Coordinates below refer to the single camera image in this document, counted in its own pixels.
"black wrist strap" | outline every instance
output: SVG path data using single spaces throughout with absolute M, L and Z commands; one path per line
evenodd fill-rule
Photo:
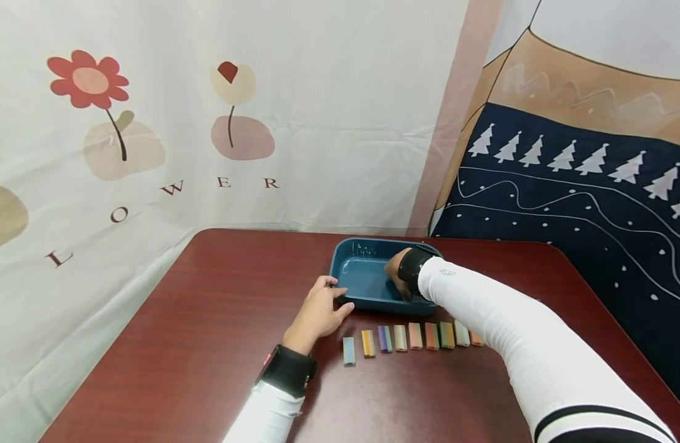
M 309 356 L 278 345 L 267 357 L 256 382 L 264 381 L 294 398 L 300 398 L 306 395 L 307 383 L 315 377 L 317 366 Z
M 405 281 L 406 285 L 409 286 L 409 291 L 411 293 L 420 295 L 419 272 L 421 272 L 421 267 L 424 263 L 432 257 L 436 257 L 433 252 L 424 250 L 421 247 L 413 247 L 401 258 L 397 276 L 399 276 L 402 281 Z

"black stripe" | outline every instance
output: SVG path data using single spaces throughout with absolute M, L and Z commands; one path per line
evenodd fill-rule
M 569 407 L 563 407 L 563 409 L 558 409 L 551 414 L 547 415 L 545 418 L 543 418 L 537 427 L 534 430 L 534 441 L 535 443 L 539 441 L 539 435 L 542 433 L 544 428 L 546 428 L 548 425 L 554 423 L 554 421 L 559 420 L 560 418 L 564 418 L 568 415 L 575 415 L 575 414 L 583 414 L 584 412 L 600 412 L 601 414 L 611 414 L 611 415 L 620 415 L 621 417 L 625 418 L 630 418 L 633 420 L 638 420 L 640 423 L 644 423 L 646 425 L 649 425 L 653 427 L 654 429 L 657 429 L 661 433 L 667 435 L 667 438 L 670 439 L 672 443 L 675 443 L 674 439 L 670 437 L 670 434 L 665 432 L 664 429 L 662 429 L 660 426 L 654 424 L 652 421 L 640 417 L 638 414 L 633 414 L 633 412 L 628 412 L 627 410 L 622 410 L 618 409 L 618 407 L 611 407 L 611 406 L 599 406 L 599 405 L 578 405 L 578 406 L 569 406 Z
M 659 443 L 656 439 L 628 429 L 588 428 L 563 433 L 550 443 Z

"arm sleeve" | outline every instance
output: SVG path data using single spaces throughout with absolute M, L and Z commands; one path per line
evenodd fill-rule
M 419 290 L 502 356 L 536 443 L 675 442 L 601 356 L 539 301 L 440 257 L 421 268 Z
M 251 389 L 223 443 L 284 443 L 305 399 L 260 381 Z

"colored chalk stick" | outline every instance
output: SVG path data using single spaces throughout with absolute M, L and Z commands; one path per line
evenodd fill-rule
M 441 322 L 439 328 L 441 330 L 441 347 L 446 349 L 453 349 L 456 347 L 456 336 L 453 335 L 453 323 Z
M 485 346 L 483 337 L 480 337 L 475 332 L 469 331 L 470 333 L 470 344 L 473 346 Z
M 441 345 L 438 343 L 438 328 L 436 327 L 436 323 L 425 323 L 424 329 L 425 332 L 427 332 L 427 349 L 438 351 Z
M 362 331 L 362 351 L 365 359 L 371 359 L 374 356 L 374 335 L 371 330 Z
M 398 353 L 405 353 L 409 350 L 406 345 L 406 327 L 404 325 L 394 325 L 394 341 Z
M 342 339 L 342 354 L 345 360 L 345 365 L 355 365 L 355 338 L 343 337 Z
M 394 351 L 389 326 L 377 326 L 377 332 L 380 337 L 380 353 L 389 354 Z
M 424 349 L 424 341 L 421 340 L 421 325 L 409 323 L 409 347 L 411 349 Z
M 459 321 L 453 322 L 453 326 L 456 327 L 456 344 L 458 346 L 470 346 L 470 334 L 467 328 L 461 325 Z

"wooden table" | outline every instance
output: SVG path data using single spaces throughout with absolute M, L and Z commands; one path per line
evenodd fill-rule
M 327 274 L 344 237 L 229 229 L 197 234 L 41 442 L 221 441 L 266 354 L 315 278 Z M 531 242 L 425 241 L 447 260 L 553 308 L 680 441 L 679 402 L 558 250 Z M 433 318 L 441 319 L 446 313 Z M 360 356 L 356 367 L 343 366 L 342 336 L 410 320 L 356 311 L 320 341 L 320 374 L 288 441 L 530 442 L 502 360 L 491 349 Z

